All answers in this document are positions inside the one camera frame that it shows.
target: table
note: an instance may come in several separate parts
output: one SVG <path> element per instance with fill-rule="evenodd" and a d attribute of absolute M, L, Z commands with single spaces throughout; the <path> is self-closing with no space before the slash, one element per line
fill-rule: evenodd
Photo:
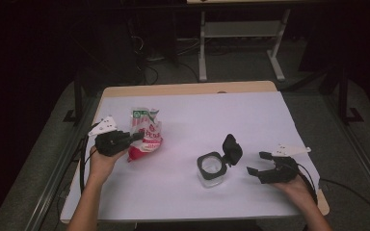
<path fill-rule="evenodd" d="M 160 110 L 164 141 L 157 151 L 139 160 L 117 161 L 103 186 L 99 220 L 274 218 L 300 213 L 282 192 L 260 184 L 246 170 L 246 166 L 274 168 L 272 162 L 261 160 L 258 152 L 272 151 L 279 142 L 304 146 L 272 82 L 108 88 L 94 122 L 112 115 L 120 130 L 129 131 L 129 112 L 134 106 Z M 222 143 L 228 133 L 235 136 L 244 155 L 237 166 L 227 171 L 221 185 L 206 189 L 197 177 L 197 158 L 211 151 L 223 155 Z M 93 139 L 89 140 L 88 149 L 91 145 Z M 307 168 L 317 187 L 319 175 L 308 155 L 297 155 L 295 160 Z M 77 206 L 78 182 L 76 171 L 61 214 L 62 222 L 69 222 Z M 322 204 L 327 205 L 319 195 Z M 328 212 L 328 205 L 322 211 Z"/>

